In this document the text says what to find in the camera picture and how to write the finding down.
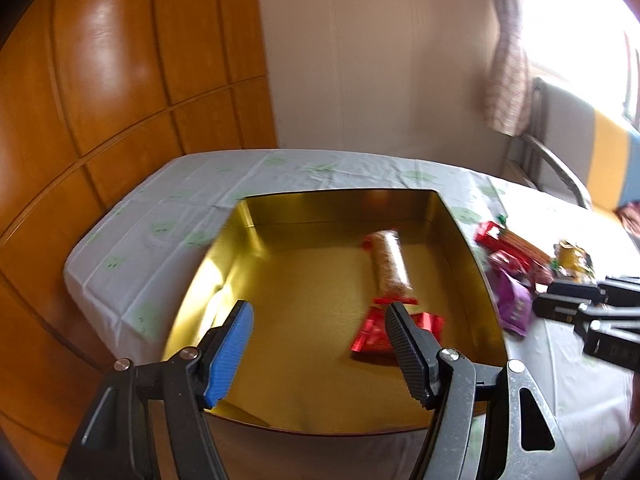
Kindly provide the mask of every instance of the ribbed rubber pad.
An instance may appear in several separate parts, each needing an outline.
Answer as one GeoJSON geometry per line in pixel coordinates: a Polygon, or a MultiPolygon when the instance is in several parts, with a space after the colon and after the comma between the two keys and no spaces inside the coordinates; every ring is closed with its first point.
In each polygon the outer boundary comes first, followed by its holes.
{"type": "MultiPolygon", "coordinates": [[[[407,318],[415,330],[420,330],[408,314],[407,318]]],[[[393,308],[388,307],[385,312],[385,328],[404,376],[404,382],[409,387],[409,393],[426,408],[426,381],[429,372],[427,363],[409,336],[410,327],[399,319],[398,313],[393,308]]]]}
{"type": "Polygon", "coordinates": [[[208,406],[226,397],[253,329],[254,308],[245,303],[211,362],[209,386],[204,392],[208,406]]]}

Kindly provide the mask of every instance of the chair armrest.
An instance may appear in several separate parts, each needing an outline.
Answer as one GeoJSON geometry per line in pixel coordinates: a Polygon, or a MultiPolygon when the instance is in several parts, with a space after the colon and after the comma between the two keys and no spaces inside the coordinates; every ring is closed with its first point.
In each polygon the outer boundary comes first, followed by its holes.
{"type": "Polygon", "coordinates": [[[535,137],[532,137],[529,134],[524,134],[522,136],[522,140],[524,140],[530,148],[532,148],[549,166],[551,166],[551,169],[556,172],[556,175],[560,177],[560,180],[562,180],[562,182],[564,182],[564,184],[574,194],[578,205],[591,211],[593,209],[591,205],[591,195],[580,179],[575,176],[574,172],[571,171],[569,167],[554,154],[554,152],[548,149],[548,147],[542,144],[542,142],[537,140],[535,137]]]}

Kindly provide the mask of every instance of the white wall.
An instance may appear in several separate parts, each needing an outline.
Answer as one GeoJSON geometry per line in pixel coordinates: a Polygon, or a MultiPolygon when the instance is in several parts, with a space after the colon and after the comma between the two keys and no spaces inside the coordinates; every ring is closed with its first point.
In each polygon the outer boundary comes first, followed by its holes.
{"type": "Polygon", "coordinates": [[[497,174],[482,123],[492,0],[260,0],[280,146],[385,153],[497,174]]]}

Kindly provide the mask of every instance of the gold tray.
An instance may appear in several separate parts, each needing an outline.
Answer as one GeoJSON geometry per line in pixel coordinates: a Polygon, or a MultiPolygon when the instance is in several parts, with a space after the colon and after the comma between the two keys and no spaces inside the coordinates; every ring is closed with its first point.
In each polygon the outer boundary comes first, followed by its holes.
{"type": "Polygon", "coordinates": [[[503,366],[506,351],[484,274],[431,190],[348,189],[248,197],[212,243],[165,348],[168,358],[220,325],[238,299],[254,332],[213,413],[302,433],[424,428],[397,366],[351,356],[376,295],[370,232],[397,229],[418,302],[445,318],[442,345],[503,366]]]}

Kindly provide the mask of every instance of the window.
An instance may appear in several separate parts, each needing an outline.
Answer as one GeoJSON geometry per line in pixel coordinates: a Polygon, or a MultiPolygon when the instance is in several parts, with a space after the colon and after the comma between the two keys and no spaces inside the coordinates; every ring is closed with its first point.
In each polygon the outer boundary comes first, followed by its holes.
{"type": "Polygon", "coordinates": [[[523,42],[536,72],[597,107],[635,119],[640,25],[622,0],[524,0],[523,42]]]}

